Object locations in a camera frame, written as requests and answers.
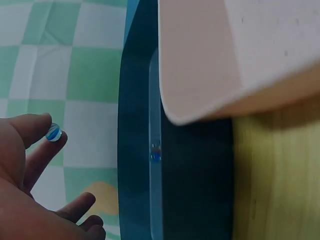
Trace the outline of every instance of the white square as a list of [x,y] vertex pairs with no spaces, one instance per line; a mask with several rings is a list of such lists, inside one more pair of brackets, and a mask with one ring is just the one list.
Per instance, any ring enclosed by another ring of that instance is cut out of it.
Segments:
[[117,167],[117,104],[67,101],[63,126],[68,134],[64,166]]
[[7,105],[8,105],[8,99],[0,98],[0,118],[6,117]]
[[32,3],[0,7],[0,46],[22,43],[31,8]]
[[126,9],[83,3],[74,33],[75,46],[122,49]]
[[10,98],[64,100],[72,47],[21,46]]
[[64,168],[48,166],[33,187],[31,194],[45,208],[56,211],[67,204]]
[[9,93],[11,99],[29,98],[37,51],[36,46],[24,45],[19,48]]

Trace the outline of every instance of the green checkered fabric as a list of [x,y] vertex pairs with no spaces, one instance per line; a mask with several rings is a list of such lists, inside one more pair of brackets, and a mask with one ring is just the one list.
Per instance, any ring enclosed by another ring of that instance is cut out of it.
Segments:
[[[127,0],[0,0],[0,118],[50,113],[68,134],[32,191],[50,210],[97,182],[117,189],[126,6]],[[108,202],[108,193],[102,198]],[[107,239],[120,239],[119,216],[100,210]]]

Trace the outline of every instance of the blue swirl marble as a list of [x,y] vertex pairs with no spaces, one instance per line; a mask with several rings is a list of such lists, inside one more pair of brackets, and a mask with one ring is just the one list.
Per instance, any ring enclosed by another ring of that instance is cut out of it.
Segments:
[[52,123],[48,133],[45,135],[50,142],[56,142],[60,139],[62,131],[58,124]]

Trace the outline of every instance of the wooden surface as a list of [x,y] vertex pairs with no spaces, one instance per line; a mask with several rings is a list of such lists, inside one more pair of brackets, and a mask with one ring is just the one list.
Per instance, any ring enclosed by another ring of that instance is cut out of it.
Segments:
[[320,96],[233,126],[233,240],[320,239]]

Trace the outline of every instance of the green square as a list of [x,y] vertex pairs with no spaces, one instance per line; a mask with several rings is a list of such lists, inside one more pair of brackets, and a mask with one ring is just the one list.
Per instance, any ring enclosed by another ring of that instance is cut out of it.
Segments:
[[0,6],[33,3],[35,0],[0,0]]
[[[118,190],[118,173],[116,168],[64,168],[64,182],[65,182],[65,194],[66,200],[70,203],[81,193],[87,192],[88,187],[94,186],[95,183],[103,182],[106,185],[113,186]],[[102,193],[102,196],[109,196],[111,193],[103,192],[103,189],[96,189]],[[95,195],[97,202],[106,202],[106,199],[99,199],[99,196]],[[107,225],[119,226],[118,215],[108,215],[100,211],[99,216],[103,219]]]
[[118,235],[114,235],[113,233],[107,231],[106,232],[106,239],[108,239],[108,240],[121,240],[121,237]]
[[73,48],[67,99],[117,103],[121,54],[118,49]]
[[128,0],[84,0],[87,3],[106,4],[116,7],[126,7]]
[[9,96],[18,53],[18,46],[0,46],[0,98]]
[[[36,100],[36,99],[9,99],[6,117],[11,118],[22,114],[50,113],[52,121],[63,128],[65,115],[65,102],[62,100]],[[26,152],[30,153],[41,141],[33,144]],[[51,166],[63,166],[64,155],[60,151],[50,162]]]
[[32,7],[22,43],[72,45],[80,3],[38,2]]

